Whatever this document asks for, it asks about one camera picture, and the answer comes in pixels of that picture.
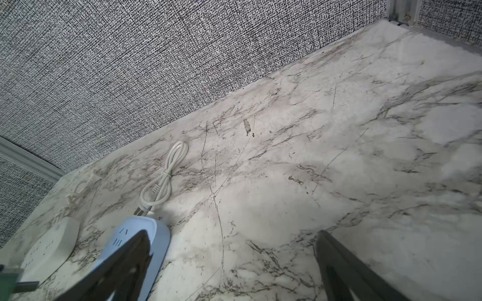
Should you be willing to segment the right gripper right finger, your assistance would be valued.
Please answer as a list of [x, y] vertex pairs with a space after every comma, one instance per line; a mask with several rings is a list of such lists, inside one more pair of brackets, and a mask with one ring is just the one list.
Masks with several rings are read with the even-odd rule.
[[407, 300], [326, 231], [317, 234], [315, 257], [328, 300]]

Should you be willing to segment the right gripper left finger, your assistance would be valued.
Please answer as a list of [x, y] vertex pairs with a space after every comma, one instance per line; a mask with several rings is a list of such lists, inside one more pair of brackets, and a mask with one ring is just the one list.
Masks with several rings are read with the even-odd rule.
[[152, 256], [142, 230], [57, 300], [138, 300]]

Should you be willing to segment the blue square power strip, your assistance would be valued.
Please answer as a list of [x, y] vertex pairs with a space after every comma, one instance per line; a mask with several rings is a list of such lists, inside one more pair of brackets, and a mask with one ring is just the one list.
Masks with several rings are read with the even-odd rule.
[[107, 241], [100, 257], [94, 263], [93, 272], [103, 261], [115, 253], [138, 232], [145, 230], [150, 243], [151, 262], [144, 278], [138, 300], [147, 300], [168, 251], [171, 234], [162, 222], [144, 216], [133, 216], [121, 223]]

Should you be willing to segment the green adapter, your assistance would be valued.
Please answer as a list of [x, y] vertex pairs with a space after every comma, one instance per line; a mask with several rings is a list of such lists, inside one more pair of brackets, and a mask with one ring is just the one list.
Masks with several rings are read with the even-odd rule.
[[9, 301], [16, 293], [35, 291], [39, 281], [21, 281], [24, 270], [1, 265], [1, 301]]

